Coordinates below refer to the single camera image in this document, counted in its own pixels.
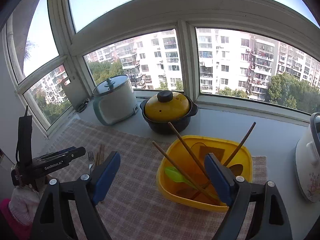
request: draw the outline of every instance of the screw head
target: screw head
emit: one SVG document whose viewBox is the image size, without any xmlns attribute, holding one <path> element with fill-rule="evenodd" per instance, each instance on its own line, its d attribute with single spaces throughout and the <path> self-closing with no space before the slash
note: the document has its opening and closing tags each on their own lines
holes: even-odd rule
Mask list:
<svg viewBox="0 0 320 240">
<path fill-rule="evenodd" d="M 57 180 L 56 179 L 50 179 L 50 181 L 49 181 L 49 184 L 50 185 L 54 185 L 54 184 L 56 184 L 57 183 Z"/>
<path fill-rule="evenodd" d="M 269 187 L 274 187 L 275 185 L 276 184 L 273 181 L 271 181 L 271 180 L 268 181 L 268 186 Z"/>
<path fill-rule="evenodd" d="M 236 176 L 236 181 L 238 181 L 238 182 L 244 182 L 244 177 L 242 177 L 242 176 Z"/>
<path fill-rule="evenodd" d="M 89 177 L 90 177 L 90 176 L 89 176 L 88 174 L 82 174 L 81 177 L 80 177 L 80 179 L 81 179 L 81 180 L 87 180 L 87 179 L 89 179 Z"/>
</svg>

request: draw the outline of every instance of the white rice cooker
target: white rice cooker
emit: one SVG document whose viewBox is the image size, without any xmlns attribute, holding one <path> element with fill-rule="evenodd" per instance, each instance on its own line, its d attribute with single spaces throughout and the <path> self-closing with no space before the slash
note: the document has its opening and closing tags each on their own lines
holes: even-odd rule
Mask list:
<svg viewBox="0 0 320 240">
<path fill-rule="evenodd" d="M 320 113 L 313 113 L 307 131 L 296 147 L 298 184 L 304 197 L 311 202 L 320 200 Z"/>
<path fill-rule="evenodd" d="M 93 90 L 93 109 L 103 125 L 113 125 L 138 111 L 138 102 L 127 75 L 107 78 Z"/>
</svg>

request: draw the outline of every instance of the yellow lid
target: yellow lid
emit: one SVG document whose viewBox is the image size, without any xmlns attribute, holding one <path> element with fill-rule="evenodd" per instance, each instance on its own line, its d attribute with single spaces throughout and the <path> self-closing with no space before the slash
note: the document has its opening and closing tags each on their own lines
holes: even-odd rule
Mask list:
<svg viewBox="0 0 320 240">
<path fill-rule="evenodd" d="M 148 100 L 144 112 L 152 121 L 169 122 L 180 119 L 189 112 L 189 101 L 181 93 L 164 90 Z"/>
</svg>

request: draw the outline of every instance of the metal fork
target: metal fork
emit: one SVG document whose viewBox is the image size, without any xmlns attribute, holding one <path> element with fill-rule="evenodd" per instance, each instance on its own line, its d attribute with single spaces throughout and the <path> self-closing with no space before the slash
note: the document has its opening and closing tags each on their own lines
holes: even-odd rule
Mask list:
<svg viewBox="0 0 320 240">
<path fill-rule="evenodd" d="M 92 168 L 92 165 L 93 165 L 93 162 L 94 162 L 94 157 L 93 157 L 93 151 L 88 151 L 88 159 L 89 159 L 89 174 L 91 172 L 91 168 Z"/>
</svg>

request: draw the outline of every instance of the yellow plastic container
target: yellow plastic container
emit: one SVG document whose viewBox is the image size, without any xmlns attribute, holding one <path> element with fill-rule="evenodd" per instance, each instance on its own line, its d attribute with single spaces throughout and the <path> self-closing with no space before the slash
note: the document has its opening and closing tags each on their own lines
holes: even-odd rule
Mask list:
<svg viewBox="0 0 320 240">
<path fill-rule="evenodd" d="M 204 156 L 206 155 L 205 152 L 213 152 L 221 161 L 221 163 L 224 163 L 239 144 L 229 140 L 197 135 L 185 135 L 182 138 L 194 152 L 196 157 L 200 160 L 202 165 L 204 165 Z M 177 164 L 179 164 L 180 167 L 198 184 L 202 185 L 208 181 L 206 176 L 196 165 L 195 161 L 192 159 L 179 139 L 175 140 L 170 145 L 167 150 L 167 155 L 169 155 Z M 238 163 L 243 165 L 241 176 L 243 176 L 247 181 L 251 182 L 252 158 L 248 149 L 244 146 L 241 147 L 227 167 Z M 200 194 L 194 200 L 182 197 L 181 192 L 183 191 L 188 192 L 189 197 L 191 197 L 195 191 L 192 192 L 190 187 L 185 183 L 176 183 L 170 180 L 164 173 L 164 169 L 170 166 L 173 165 L 166 158 L 163 158 L 156 175 L 156 184 L 159 191 L 165 198 L 183 205 L 208 211 L 225 212 L 228 210 L 228 207 L 225 205 L 225 203 L 220 202 L 219 205 L 213 205 L 212 202 L 210 202 L 210 200 L 207 199 L 203 194 Z M 216 195 L 212 185 L 209 185 L 206 190 Z"/>
</svg>

